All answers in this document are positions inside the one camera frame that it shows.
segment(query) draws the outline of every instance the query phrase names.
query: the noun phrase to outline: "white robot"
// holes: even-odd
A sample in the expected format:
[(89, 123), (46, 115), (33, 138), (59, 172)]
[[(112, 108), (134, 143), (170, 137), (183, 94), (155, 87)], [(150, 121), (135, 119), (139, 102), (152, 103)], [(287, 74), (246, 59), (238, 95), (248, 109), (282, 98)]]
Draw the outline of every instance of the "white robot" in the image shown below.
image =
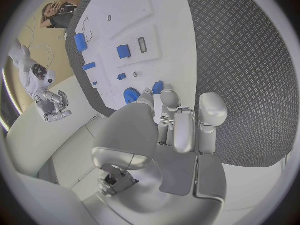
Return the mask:
[[(227, 193), (223, 165), (214, 154), (216, 127), (225, 122), (227, 107), (214, 92), (200, 97), (196, 146), (194, 110), (181, 106), (170, 84), (161, 101), (159, 125), (148, 88), (109, 117), (92, 149), (93, 163), (104, 171), (101, 193), (85, 206), (94, 213), (105, 203), (124, 220), (119, 224), (212, 225)], [(100, 215), (94, 218), (103, 223)]]
[(54, 122), (70, 116), (71, 111), (63, 110), (69, 105), (67, 95), (48, 91), (55, 80), (55, 72), (48, 70), (31, 59), (29, 49), (17, 40), (8, 55), (19, 69), (19, 78), (26, 92), (35, 100), (36, 109), (45, 122)]

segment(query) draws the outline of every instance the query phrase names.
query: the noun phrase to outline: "woman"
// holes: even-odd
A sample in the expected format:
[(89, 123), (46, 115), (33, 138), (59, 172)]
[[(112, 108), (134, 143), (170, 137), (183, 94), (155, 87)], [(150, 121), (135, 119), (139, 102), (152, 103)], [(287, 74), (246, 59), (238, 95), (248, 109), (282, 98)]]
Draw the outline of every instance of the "woman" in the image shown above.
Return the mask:
[(81, 0), (57, 0), (41, 11), (40, 28), (67, 28)]

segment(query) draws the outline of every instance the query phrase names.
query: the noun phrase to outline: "small humanoid robot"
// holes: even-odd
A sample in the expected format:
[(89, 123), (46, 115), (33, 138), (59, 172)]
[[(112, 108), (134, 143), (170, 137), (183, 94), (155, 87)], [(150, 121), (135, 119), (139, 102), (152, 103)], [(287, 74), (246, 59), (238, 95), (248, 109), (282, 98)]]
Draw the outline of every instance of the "small humanoid robot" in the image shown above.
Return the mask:
[(48, 70), (31, 59), (29, 49), (17, 40), (8, 55), (19, 70), (20, 81), (26, 92), (35, 100), (37, 112), (45, 122), (54, 122), (70, 116), (71, 111), (63, 110), (69, 105), (67, 95), (48, 91), (55, 80), (55, 72)]

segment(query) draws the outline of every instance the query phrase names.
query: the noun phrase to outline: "beige wall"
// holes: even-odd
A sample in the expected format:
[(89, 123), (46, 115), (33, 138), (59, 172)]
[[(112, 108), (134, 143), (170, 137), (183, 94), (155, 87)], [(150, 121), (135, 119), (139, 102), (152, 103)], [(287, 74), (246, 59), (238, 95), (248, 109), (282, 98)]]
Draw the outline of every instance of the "beige wall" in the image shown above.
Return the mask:
[[(48, 3), (51, 3), (56, 0), (46, 0), (38, 10), (29, 17), (28, 21), (25, 25), (29, 26), (35, 33), (34, 41), (31, 45), (31, 58), (37, 61), (44, 67), (48, 66), (48, 53), (44, 48), (35, 48), (39, 45), (46, 44), (49, 45), (54, 54), (54, 60), (51, 64), (51, 70), (54, 70), (56, 73), (56, 80), (52, 86), (59, 84), (60, 82), (68, 79), (73, 76), (73, 70), (70, 67), (69, 59), (67, 56), (66, 48), (65, 48), (65, 39), (58, 39), (58, 37), (64, 35), (63, 28), (39, 28), (39, 20), (41, 17), (42, 9)], [(29, 46), (32, 39), (33, 34), (31, 30), (24, 26), (22, 31), (20, 32), (18, 39), (22, 45)], [(52, 60), (52, 52), (49, 51), (49, 62)], [(25, 111), (32, 103), (33, 100), (24, 90), (20, 80), (19, 80), (19, 71), (13, 65), (11, 59), (8, 60), (6, 68), (5, 68), (6, 80), (11, 90), (11, 93), (14, 96), (14, 99), (18, 103), (20, 109)]]

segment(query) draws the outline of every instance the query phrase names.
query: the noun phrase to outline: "gray fabric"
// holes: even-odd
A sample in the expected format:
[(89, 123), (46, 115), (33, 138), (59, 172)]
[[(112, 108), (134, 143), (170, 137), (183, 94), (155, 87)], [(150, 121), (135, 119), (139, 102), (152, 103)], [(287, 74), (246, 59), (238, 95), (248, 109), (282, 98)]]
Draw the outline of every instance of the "gray fabric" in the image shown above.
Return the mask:
[(199, 97), (216, 92), (228, 106), (216, 154), (241, 167), (269, 167), (293, 147), (299, 94), (278, 31), (252, 0), (188, 0), (196, 36)]
[(37, 174), (37, 178), (47, 182), (60, 185), (57, 173), (55, 171), (52, 157), (45, 163)]
[(83, 65), (85, 65), (84, 57), (80, 52), (78, 52), (74, 39), (74, 36), (76, 35), (76, 27), (90, 1), (91, 0), (81, 0), (76, 12), (74, 13), (74, 16), (67, 29), (65, 48), (70, 61), (70, 65), (89, 104), (99, 113), (103, 114), (106, 117), (110, 117), (115, 112), (115, 110), (106, 107), (97, 89), (94, 89), (92, 87), (86, 72), (83, 70)]

